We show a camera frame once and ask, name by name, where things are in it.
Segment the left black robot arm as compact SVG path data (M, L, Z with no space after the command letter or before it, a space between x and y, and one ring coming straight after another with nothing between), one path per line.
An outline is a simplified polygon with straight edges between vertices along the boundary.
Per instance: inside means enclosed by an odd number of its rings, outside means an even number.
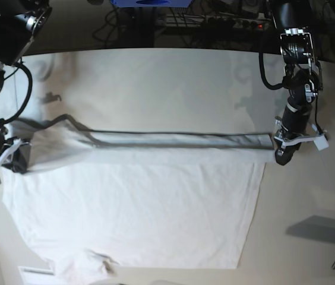
M289 92L282 117L276 119L278 130L273 139L276 163L288 164L302 143L314 142L324 135L315 124L315 135L306 133L311 115L318 109L318 96L323 90L321 65L314 48L313 12L309 1L268 1L273 24L264 32L258 52L260 76L269 90ZM264 66L264 48L273 36L279 37L280 52L285 62L281 83L270 84Z

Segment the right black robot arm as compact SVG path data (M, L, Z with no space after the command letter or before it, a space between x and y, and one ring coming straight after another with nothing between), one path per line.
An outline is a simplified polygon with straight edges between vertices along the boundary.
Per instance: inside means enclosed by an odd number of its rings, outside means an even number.
M23 142L19 138L6 139L6 125L20 117L30 100L33 88L33 77L23 64L22 57L51 12L49 1L0 1L0 92L6 80L5 66L22 70L28 80L27 93L20 108L8 119L0 119L0 166L13 171L26 170L18 150Z

